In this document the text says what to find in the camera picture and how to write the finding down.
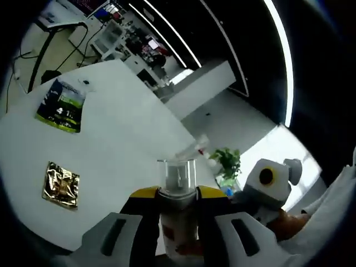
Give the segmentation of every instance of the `green leaves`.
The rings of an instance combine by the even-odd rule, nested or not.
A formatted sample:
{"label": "green leaves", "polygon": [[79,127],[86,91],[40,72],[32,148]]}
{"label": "green leaves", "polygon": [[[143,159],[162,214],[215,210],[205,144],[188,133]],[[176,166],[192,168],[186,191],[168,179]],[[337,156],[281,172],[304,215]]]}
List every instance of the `green leaves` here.
{"label": "green leaves", "polygon": [[220,170],[220,174],[222,174],[223,178],[235,179],[240,171],[240,151],[234,150],[230,152],[230,149],[225,147],[223,149],[217,149],[210,156],[210,159],[216,160],[222,165],[222,169]]}

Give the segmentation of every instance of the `gold foil packet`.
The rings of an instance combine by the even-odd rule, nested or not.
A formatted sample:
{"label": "gold foil packet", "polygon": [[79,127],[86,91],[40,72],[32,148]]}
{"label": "gold foil packet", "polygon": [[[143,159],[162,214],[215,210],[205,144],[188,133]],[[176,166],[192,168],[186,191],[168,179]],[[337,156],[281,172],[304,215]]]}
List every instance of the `gold foil packet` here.
{"label": "gold foil packet", "polygon": [[79,175],[49,162],[42,197],[70,210],[78,207]]}

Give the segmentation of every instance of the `led light strip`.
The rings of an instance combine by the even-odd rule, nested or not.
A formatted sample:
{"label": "led light strip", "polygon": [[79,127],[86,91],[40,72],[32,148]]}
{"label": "led light strip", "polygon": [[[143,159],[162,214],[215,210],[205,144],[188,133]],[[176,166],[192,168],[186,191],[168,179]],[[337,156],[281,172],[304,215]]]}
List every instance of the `led light strip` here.
{"label": "led light strip", "polygon": [[153,26],[153,24],[143,15],[141,14],[140,11],[137,10],[136,7],[134,7],[132,4],[128,4],[134,11],[137,12],[137,14],[139,14],[156,32],[157,34],[162,38],[162,40],[169,46],[169,48],[172,50],[172,52],[176,55],[176,57],[179,59],[179,61],[182,63],[182,65],[186,68],[187,65],[184,63],[184,61],[182,60],[182,58],[177,54],[177,52],[173,49],[173,47],[168,43],[168,41],[166,40],[165,37],[163,37],[163,35],[158,31],[158,29],[156,29],[155,26]]}
{"label": "led light strip", "polygon": [[273,5],[272,0],[264,0],[269,12],[271,13],[274,24],[276,25],[278,35],[282,44],[285,69],[287,76],[287,108],[285,112],[285,122],[286,127],[290,126],[291,114],[293,111],[293,98],[294,98],[294,77],[293,77],[293,64],[291,61],[291,53],[288,44],[287,34],[285,33],[282,20],[280,19],[277,9]]}
{"label": "led light strip", "polygon": [[187,48],[187,50],[189,51],[189,53],[191,54],[191,56],[193,57],[193,59],[195,60],[197,65],[201,68],[201,64],[200,64],[199,60],[194,55],[193,51],[190,49],[190,47],[187,45],[187,43],[180,36],[180,34],[176,31],[176,29],[173,28],[172,24],[149,1],[144,0],[144,2],[146,4],[148,4],[158,14],[158,16],[160,16],[167,23],[167,25],[172,29],[172,31],[178,36],[179,40],[183,43],[185,48]]}

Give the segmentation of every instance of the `clear bottle cap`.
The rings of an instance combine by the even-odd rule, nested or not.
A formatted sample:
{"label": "clear bottle cap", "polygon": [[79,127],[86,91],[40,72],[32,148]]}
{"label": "clear bottle cap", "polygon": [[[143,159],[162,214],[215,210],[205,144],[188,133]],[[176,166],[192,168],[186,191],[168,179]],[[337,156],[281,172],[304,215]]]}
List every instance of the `clear bottle cap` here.
{"label": "clear bottle cap", "polygon": [[191,195],[196,189],[195,160],[158,160],[161,193],[171,197]]}

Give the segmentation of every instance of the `desk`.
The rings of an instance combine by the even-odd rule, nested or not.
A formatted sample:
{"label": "desk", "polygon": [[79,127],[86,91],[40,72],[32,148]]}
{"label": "desk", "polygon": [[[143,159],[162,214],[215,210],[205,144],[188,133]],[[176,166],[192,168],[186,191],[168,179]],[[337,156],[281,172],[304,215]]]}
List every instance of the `desk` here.
{"label": "desk", "polygon": [[[42,238],[68,250],[129,195],[158,185],[157,159],[169,159],[194,138],[168,108],[120,60],[82,67],[60,76],[79,90],[88,80],[81,132],[70,134],[34,118],[53,81],[12,106],[0,120],[0,170],[19,220]],[[41,197],[53,161],[80,175],[78,210]],[[204,159],[197,183],[217,187]],[[157,254],[164,253],[162,235]]]}

